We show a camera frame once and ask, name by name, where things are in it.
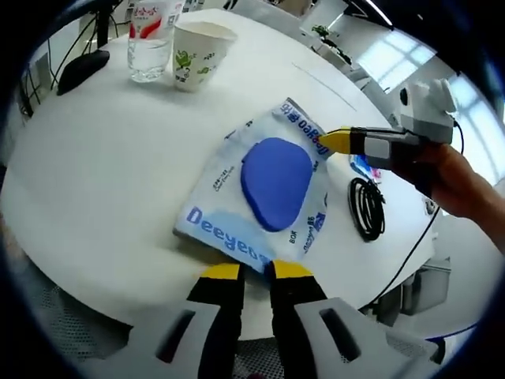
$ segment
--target bottle label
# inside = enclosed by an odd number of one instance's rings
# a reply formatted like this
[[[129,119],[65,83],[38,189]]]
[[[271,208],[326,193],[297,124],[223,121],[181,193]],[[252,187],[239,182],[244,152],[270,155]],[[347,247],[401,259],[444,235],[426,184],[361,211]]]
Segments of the bottle label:
[[[132,13],[129,38],[161,39],[174,27],[183,2],[139,2]]]

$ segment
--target coiled cable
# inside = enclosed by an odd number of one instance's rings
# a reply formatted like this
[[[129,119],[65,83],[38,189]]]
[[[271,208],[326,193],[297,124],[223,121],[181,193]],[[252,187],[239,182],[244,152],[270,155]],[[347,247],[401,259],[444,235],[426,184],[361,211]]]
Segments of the coiled cable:
[[[386,221],[382,204],[386,201],[372,180],[354,178],[349,183],[349,208],[360,236],[371,242],[384,233]]]

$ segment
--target cartoon print on cup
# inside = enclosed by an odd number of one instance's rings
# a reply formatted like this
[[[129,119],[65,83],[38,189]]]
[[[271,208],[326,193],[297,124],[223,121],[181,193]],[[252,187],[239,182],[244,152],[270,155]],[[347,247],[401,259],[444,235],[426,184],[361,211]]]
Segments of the cartoon print on cup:
[[[188,54],[187,51],[177,50],[177,54],[175,55],[175,61],[178,64],[175,70],[175,79],[177,81],[184,83],[188,79],[191,72],[189,67],[194,58],[196,58],[196,54]]]

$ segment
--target blue label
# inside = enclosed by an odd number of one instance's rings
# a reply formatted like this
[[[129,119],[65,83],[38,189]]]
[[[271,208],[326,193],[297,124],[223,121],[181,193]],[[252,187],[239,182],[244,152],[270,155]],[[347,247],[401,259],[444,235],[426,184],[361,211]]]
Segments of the blue label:
[[[319,143],[319,136],[322,132],[316,125],[311,125],[308,120],[297,108],[289,101],[283,103],[275,113],[282,115],[292,124],[296,124],[298,128],[307,136],[307,138],[316,146],[317,153],[320,156],[327,155],[330,152],[329,148],[324,147]]]
[[[236,214],[217,212],[207,216],[194,206],[185,220],[195,227],[190,235],[258,272],[263,272],[264,266],[274,257],[264,236],[256,233],[254,225]]]

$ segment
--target window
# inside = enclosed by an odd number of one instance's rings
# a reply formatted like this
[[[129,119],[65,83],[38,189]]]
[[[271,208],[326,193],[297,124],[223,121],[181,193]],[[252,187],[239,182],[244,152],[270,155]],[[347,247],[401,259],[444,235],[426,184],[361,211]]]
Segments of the window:
[[[395,30],[375,42],[357,62],[389,93],[434,55],[422,43]]]
[[[462,128],[465,152],[472,168],[493,186],[505,177],[505,129],[484,97],[464,76],[449,80],[458,111],[453,114]],[[454,132],[452,146],[461,150]]]

